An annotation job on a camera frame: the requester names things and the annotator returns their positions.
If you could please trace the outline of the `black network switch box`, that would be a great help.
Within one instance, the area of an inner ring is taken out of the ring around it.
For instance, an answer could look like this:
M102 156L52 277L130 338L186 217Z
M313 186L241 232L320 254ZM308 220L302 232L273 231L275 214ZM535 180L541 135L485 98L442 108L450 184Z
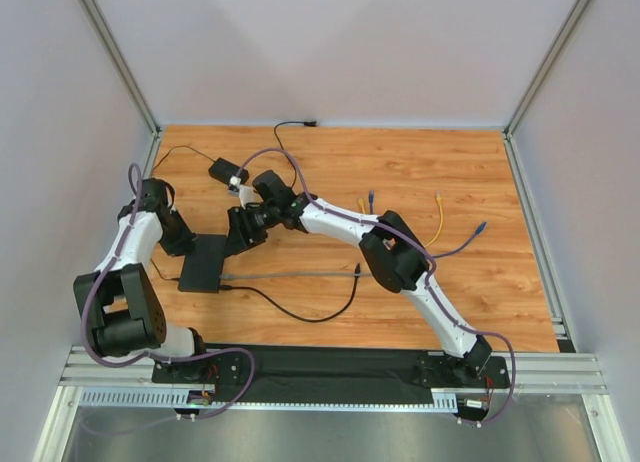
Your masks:
M184 258L178 290L187 293L218 293L225 259L226 236L200 234L194 249Z

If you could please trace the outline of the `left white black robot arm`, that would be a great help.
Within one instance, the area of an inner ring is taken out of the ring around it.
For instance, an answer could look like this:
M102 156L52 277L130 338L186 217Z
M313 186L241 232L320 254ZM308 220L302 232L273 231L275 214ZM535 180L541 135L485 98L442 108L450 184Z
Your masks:
M172 257L194 252L196 234L174 206L175 190L147 178L118 214L116 240L90 273L76 277L73 292L87 354L108 368L143 358L163 365L195 363L206 352L193 328L167 321L147 268L156 246Z

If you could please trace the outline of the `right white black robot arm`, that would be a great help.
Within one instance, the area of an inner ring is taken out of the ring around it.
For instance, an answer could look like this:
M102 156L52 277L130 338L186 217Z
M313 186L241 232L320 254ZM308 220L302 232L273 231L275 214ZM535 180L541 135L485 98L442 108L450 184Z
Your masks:
M356 247L375 281L405 296L422 314L454 366L471 377L480 376L491 345L444 294L435 278L435 258L398 213L366 215L332 205L308 191L296 194L271 170L256 177L251 188L236 177L231 186L239 192L240 204L227 211L227 256L265 243L268 230L278 225Z

